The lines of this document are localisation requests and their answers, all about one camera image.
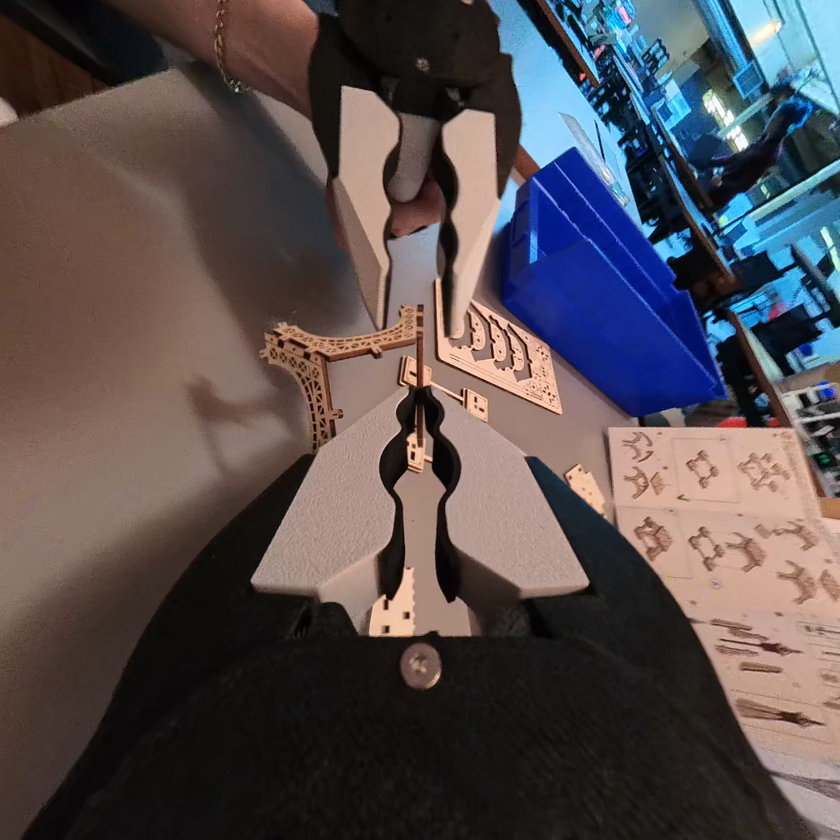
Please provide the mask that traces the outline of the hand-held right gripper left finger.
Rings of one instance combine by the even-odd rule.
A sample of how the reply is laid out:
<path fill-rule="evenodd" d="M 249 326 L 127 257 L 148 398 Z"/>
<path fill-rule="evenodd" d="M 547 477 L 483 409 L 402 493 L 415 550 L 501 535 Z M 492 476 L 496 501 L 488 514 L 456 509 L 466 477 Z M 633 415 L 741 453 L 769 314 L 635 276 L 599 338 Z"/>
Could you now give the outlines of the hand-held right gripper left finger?
<path fill-rule="evenodd" d="M 251 578 L 271 595 L 338 603 L 350 616 L 403 581 L 403 504 L 415 389 L 401 387 L 314 456 Z"/>

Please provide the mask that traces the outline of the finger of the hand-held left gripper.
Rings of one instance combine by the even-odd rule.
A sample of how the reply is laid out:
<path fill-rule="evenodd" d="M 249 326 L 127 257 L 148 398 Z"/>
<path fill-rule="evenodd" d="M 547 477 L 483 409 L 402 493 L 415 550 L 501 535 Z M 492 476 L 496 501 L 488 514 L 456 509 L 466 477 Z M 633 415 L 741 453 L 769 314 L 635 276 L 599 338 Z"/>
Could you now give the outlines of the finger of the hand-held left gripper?
<path fill-rule="evenodd" d="M 400 139 L 399 120 L 374 92 L 343 86 L 335 208 L 364 305 L 375 330 L 387 320 L 391 258 L 385 243 L 392 205 L 385 165 Z"/>
<path fill-rule="evenodd" d="M 447 337 L 459 339 L 501 203 L 495 116 L 468 109 L 447 121 L 437 163 L 445 198 L 439 238 L 444 254 L 442 316 Z"/>

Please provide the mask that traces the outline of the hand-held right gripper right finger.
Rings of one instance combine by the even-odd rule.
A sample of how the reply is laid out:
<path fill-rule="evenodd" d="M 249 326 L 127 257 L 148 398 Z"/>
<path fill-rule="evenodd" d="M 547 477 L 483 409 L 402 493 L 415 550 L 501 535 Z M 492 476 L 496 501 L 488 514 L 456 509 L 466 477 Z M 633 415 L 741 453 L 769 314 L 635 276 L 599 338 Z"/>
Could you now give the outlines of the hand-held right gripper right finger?
<path fill-rule="evenodd" d="M 437 582 L 483 634 L 526 601 L 584 592 L 589 577 L 522 451 L 466 409 L 423 389 L 432 469 L 443 488 Z"/>

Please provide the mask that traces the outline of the wooden lattice tower side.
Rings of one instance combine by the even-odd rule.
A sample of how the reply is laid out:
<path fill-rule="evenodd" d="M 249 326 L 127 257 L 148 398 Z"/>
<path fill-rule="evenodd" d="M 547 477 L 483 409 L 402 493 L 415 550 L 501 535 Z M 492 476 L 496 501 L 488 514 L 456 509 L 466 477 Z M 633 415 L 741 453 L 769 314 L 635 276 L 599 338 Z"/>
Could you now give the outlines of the wooden lattice tower side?
<path fill-rule="evenodd" d="M 421 304 L 400 307 L 396 325 L 349 337 L 329 337 L 280 322 L 264 334 L 259 357 L 288 373 L 297 383 L 308 409 L 310 450 L 316 453 L 336 435 L 343 417 L 333 406 L 329 364 L 370 356 L 379 360 L 386 352 L 414 345 L 424 331 Z"/>
<path fill-rule="evenodd" d="M 424 471 L 426 462 L 432 459 L 431 456 L 426 454 L 424 388 L 426 387 L 427 371 L 424 363 L 424 306 L 422 304 L 416 305 L 415 316 L 416 358 L 413 368 L 414 378 L 411 378 L 411 358 L 403 356 L 400 363 L 398 383 L 402 386 L 413 387 L 415 393 L 418 394 L 415 403 L 415 430 L 409 434 L 406 440 L 406 452 L 408 470 L 420 474 Z"/>

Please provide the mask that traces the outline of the person's left forearm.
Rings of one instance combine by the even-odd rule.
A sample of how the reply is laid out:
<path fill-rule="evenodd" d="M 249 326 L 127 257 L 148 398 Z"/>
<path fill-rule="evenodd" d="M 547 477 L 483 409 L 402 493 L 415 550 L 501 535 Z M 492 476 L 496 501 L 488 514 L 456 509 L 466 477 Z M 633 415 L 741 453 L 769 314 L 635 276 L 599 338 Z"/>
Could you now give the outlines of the person's left forearm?
<path fill-rule="evenodd" d="M 308 72 L 319 19 L 300 1 L 110 1 L 226 82 L 312 115 Z"/>

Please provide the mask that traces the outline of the person's left hand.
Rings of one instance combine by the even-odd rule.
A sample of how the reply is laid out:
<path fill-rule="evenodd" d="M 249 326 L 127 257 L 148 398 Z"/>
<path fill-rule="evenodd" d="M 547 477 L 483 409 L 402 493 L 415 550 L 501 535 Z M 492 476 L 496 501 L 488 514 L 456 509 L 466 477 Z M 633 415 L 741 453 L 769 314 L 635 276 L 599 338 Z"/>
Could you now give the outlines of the person's left hand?
<path fill-rule="evenodd" d="M 441 221 L 446 203 L 440 185 L 428 174 L 410 201 L 392 203 L 391 235 L 402 238 Z"/>

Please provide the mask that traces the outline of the wooden cross-shaped plate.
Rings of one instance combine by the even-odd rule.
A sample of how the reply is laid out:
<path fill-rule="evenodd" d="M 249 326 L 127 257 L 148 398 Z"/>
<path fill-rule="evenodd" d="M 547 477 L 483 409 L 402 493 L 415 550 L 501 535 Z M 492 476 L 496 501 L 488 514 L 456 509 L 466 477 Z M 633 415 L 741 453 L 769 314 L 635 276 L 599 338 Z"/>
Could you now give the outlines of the wooden cross-shaped plate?
<path fill-rule="evenodd" d="M 608 518 L 607 498 L 590 470 L 577 464 L 565 472 L 563 478 L 578 497 L 604 519 Z"/>

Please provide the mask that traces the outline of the wooden sheet with arch cutouts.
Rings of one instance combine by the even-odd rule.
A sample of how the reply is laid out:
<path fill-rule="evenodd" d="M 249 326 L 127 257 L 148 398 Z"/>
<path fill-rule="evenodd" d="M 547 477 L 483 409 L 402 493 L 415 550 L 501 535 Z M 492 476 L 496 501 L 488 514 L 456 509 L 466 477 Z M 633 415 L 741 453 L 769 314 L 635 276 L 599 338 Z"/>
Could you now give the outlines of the wooden sheet with arch cutouts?
<path fill-rule="evenodd" d="M 553 414 L 563 412 L 549 346 L 499 313 L 472 301 L 460 335 L 449 338 L 442 284 L 434 282 L 438 361 Z"/>

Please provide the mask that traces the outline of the blue plastic bin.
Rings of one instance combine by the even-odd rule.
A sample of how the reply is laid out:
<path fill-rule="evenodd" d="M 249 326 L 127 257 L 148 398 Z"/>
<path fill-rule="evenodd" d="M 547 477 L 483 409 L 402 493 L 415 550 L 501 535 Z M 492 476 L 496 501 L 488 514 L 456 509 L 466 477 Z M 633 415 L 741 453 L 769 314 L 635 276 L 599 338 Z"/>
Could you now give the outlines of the blue plastic bin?
<path fill-rule="evenodd" d="M 579 149 L 519 187 L 501 301 L 634 417 L 728 396 L 690 294 L 675 282 Z"/>

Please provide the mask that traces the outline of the paper instruction sheet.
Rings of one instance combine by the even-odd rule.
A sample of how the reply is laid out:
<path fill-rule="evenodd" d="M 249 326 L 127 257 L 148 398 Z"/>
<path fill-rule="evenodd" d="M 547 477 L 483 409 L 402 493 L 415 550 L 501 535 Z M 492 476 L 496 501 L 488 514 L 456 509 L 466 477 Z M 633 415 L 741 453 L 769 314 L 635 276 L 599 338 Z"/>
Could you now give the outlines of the paper instruction sheet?
<path fill-rule="evenodd" d="M 838 534 L 798 438 L 612 427 L 616 525 L 696 630 L 740 726 L 818 838 L 839 828 Z"/>

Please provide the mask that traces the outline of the wooden square frame with pads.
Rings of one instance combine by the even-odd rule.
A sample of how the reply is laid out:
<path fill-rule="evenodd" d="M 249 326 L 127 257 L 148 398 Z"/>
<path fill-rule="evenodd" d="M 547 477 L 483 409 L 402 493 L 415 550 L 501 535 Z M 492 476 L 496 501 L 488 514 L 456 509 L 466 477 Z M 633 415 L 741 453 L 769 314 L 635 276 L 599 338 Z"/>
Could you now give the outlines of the wooden square frame with pads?
<path fill-rule="evenodd" d="M 434 383 L 432 381 L 431 374 L 431 369 L 426 366 L 423 379 L 426 386 L 429 386 L 440 394 L 448 396 L 452 400 L 456 401 L 471 416 L 484 423 L 489 421 L 489 403 L 483 395 L 465 387 L 461 388 L 458 392 L 453 392 L 448 388 Z M 410 355 L 404 355 L 401 357 L 397 381 L 401 386 L 417 386 L 417 362 L 414 357 Z"/>

